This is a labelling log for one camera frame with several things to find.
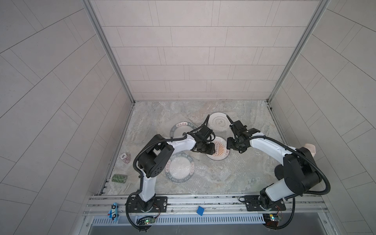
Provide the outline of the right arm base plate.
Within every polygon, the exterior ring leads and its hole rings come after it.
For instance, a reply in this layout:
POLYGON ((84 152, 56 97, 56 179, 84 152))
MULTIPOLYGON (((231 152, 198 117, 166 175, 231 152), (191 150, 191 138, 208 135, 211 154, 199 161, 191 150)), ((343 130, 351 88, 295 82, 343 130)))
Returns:
POLYGON ((271 201, 268 197, 261 195, 245 195, 239 198, 239 201, 246 205, 248 212, 263 211, 285 211, 286 206, 282 199, 279 201, 271 201))

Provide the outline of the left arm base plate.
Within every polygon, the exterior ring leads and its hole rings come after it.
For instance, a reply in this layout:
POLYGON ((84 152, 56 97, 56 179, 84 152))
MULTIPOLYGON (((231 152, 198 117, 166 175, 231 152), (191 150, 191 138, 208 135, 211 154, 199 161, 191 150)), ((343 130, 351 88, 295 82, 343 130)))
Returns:
POLYGON ((130 201, 126 203, 126 208, 129 213, 166 212, 167 200, 166 196, 154 196, 145 202, 137 195, 131 197, 130 201))

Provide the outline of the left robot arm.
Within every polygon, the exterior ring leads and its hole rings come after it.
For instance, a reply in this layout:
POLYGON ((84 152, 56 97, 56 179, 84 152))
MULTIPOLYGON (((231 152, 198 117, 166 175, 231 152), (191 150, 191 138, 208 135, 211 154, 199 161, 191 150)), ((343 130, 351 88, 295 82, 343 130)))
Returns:
POLYGON ((155 135, 135 157, 133 168, 139 173, 140 187, 128 196, 126 212, 150 212, 153 209, 166 211, 167 197, 155 193, 156 177, 165 169, 171 156, 179 152, 193 151, 215 154, 214 132, 208 127, 209 116, 201 126, 184 133, 179 138, 164 138, 155 135))

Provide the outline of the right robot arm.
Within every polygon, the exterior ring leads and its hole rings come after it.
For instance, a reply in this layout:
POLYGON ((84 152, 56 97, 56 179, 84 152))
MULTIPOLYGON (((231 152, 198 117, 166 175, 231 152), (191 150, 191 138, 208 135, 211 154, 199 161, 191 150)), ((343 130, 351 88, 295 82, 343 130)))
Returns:
POLYGON ((227 139, 227 149, 242 154, 252 147, 280 163, 275 168, 278 182, 261 190, 256 200, 261 209, 272 210, 283 199, 294 199, 304 194, 325 195, 331 191, 327 176, 317 166, 308 148, 287 146, 255 128, 247 129, 239 120, 233 121, 229 116, 226 117, 234 134, 227 139))

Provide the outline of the orange sunburst dinner plate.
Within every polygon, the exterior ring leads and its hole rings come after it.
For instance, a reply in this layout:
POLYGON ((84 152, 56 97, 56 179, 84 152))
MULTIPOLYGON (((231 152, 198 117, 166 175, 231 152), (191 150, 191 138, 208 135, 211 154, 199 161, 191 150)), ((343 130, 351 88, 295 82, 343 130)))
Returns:
POLYGON ((226 140, 222 137, 215 137, 212 142, 215 146, 215 153, 213 155, 206 154, 206 156, 214 161, 222 161, 226 159, 230 154, 230 150, 226 148, 226 140))

